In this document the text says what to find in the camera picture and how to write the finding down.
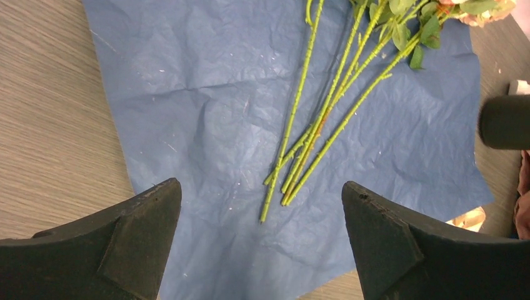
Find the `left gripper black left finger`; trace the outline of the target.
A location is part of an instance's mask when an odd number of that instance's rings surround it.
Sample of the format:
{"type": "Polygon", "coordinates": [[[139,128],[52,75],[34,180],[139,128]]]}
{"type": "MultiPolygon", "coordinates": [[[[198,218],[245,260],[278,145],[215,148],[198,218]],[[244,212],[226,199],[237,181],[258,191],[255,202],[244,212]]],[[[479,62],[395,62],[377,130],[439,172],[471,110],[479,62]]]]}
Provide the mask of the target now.
{"type": "Polygon", "coordinates": [[[181,210],[179,181],[27,239],[1,240],[2,299],[156,299],[181,210]]]}

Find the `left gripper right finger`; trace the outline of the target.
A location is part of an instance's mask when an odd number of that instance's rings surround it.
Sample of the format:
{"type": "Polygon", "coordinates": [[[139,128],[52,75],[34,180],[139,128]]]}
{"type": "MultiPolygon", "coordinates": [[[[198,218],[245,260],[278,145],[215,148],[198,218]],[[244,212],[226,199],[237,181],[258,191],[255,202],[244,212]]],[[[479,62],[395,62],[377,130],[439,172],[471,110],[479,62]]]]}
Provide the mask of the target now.
{"type": "Polygon", "coordinates": [[[529,242],[461,229],[360,184],[342,188],[366,299],[528,299],[529,242]]]}

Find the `cream ribbon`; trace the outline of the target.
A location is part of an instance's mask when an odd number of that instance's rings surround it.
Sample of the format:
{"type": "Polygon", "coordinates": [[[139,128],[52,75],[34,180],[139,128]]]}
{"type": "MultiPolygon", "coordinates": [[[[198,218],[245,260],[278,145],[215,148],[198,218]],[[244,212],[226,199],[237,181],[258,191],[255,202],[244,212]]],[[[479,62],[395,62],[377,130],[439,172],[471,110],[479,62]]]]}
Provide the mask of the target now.
{"type": "Polygon", "coordinates": [[[454,219],[448,220],[446,223],[457,228],[478,233],[485,220],[486,212],[481,206],[479,206],[458,217],[455,217],[454,219]]]}

